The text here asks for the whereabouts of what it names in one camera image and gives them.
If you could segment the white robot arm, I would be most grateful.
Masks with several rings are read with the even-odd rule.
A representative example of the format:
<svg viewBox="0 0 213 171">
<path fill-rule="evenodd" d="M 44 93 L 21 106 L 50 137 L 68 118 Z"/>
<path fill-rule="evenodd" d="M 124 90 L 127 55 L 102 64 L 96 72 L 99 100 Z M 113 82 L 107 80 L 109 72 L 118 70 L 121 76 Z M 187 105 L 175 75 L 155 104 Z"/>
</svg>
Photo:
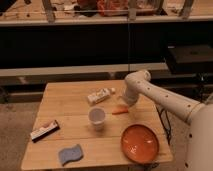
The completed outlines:
<svg viewBox="0 0 213 171">
<path fill-rule="evenodd" d="M 174 93 L 150 82 L 148 70 L 128 74 L 122 95 L 128 106 L 137 103 L 142 94 L 190 126 L 184 171 L 213 171 L 213 102 L 197 100 Z"/>
</svg>

